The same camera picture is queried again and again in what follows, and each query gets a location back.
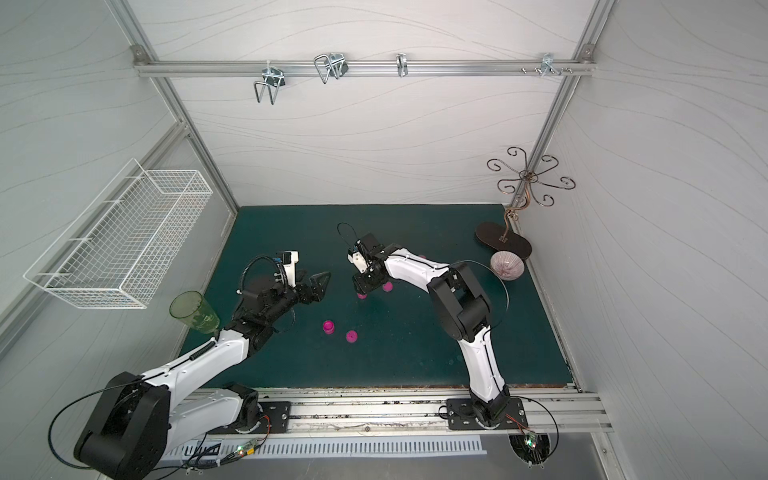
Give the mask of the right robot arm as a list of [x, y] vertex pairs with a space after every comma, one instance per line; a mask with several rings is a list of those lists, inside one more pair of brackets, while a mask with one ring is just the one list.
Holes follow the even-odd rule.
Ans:
[[357, 270], [353, 284], [360, 297], [391, 280], [429, 294], [440, 325], [462, 352], [476, 423], [498, 427], [512, 395], [492, 345], [491, 301], [467, 263], [435, 262], [398, 244], [383, 245], [371, 234], [349, 247], [347, 259]]

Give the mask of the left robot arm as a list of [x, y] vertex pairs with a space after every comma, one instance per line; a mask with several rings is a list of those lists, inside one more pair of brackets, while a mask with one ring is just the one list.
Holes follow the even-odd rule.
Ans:
[[250, 279], [241, 274], [231, 321], [206, 343], [140, 375], [123, 372], [95, 392], [97, 402], [73, 449], [61, 464], [95, 470], [111, 479], [143, 479], [161, 458], [186, 441], [219, 428], [248, 434], [264, 426], [257, 390], [232, 383], [209, 396], [189, 397], [221, 372], [256, 354], [276, 323], [298, 304], [321, 301], [329, 272], [307, 275], [298, 254], [264, 256], [274, 269]]

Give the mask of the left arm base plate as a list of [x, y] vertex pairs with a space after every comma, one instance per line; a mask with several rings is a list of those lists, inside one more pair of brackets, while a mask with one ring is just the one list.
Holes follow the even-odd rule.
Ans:
[[250, 429], [221, 426], [209, 431], [210, 435], [264, 435], [286, 433], [289, 426], [291, 403], [287, 401], [259, 401], [259, 418]]

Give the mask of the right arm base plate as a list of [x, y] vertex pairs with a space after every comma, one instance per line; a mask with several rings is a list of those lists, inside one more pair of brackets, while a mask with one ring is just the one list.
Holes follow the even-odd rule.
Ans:
[[526, 411], [518, 397], [511, 397], [498, 421], [489, 425], [478, 419], [470, 398], [448, 399], [438, 408], [437, 415], [447, 422], [451, 431], [520, 431], [529, 428]]

